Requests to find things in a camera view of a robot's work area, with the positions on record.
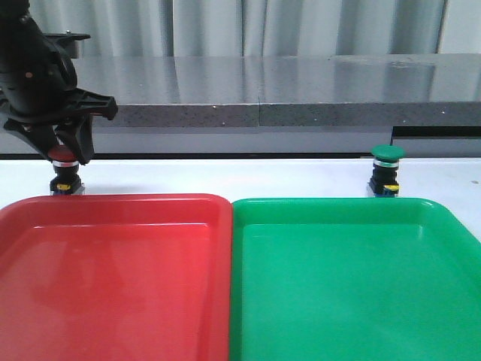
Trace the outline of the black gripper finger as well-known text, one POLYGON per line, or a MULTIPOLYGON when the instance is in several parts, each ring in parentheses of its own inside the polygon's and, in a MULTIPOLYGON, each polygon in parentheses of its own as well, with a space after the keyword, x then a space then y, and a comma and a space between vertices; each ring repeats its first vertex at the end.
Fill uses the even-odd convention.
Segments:
POLYGON ((81 165, 88 164, 93 158, 91 115, 68 118, 55 128, 55 134, 81 165))
POLYGON ((47 161, 52 162, 48 152, 59 144, 51 125, 31 125, 16 120, 8 120, 4 130, 28 144, 47 161))

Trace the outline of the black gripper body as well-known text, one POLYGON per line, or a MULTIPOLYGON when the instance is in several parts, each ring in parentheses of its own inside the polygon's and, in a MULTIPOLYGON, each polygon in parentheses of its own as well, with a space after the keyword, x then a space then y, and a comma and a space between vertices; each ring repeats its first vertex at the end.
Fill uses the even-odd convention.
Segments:
POLYGON ((1 112, 27 124, 91 115, 112 120, 117 113, 114 97, 77 86, 68 48, 88 38, 81 33, 44 33, 28 1, 2 1, 1 112))

